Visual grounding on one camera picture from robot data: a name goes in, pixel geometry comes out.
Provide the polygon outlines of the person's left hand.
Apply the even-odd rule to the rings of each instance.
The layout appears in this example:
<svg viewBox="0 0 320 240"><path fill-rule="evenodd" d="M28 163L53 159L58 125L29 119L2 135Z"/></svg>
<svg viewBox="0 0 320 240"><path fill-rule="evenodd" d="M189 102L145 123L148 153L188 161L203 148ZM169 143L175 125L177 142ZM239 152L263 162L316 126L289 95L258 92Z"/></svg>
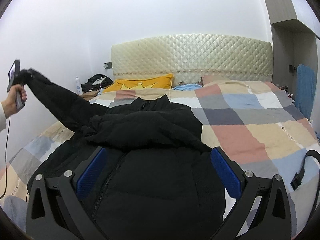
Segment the person's left hand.
<svg viewBox="0 0 320 240"><path fill-rule="evenodd" d="M8 92L7 98L1 102L5 118L9 118L10 116L19 112L16 106L16 95L17 93L21 96L21 100L26 102L27 94L24 87L20 84L14 85Z"/></svg>

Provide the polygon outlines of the white left sleeve forearm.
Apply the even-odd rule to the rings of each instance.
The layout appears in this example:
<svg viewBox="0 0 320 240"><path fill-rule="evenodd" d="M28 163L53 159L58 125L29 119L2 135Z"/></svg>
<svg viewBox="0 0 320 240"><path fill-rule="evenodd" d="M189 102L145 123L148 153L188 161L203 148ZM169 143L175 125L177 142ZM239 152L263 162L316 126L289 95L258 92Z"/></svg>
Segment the white left sleeve forearm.
<svg viewBox="0 0 320 240"><path fill-rule="evenodd" d="M0 131L3 131L4 129L6 129L7 126L7 117L6 117L6 113L5 113L5 108L3 106L3 103L1 102L1 106L0 106Z"/></svg>

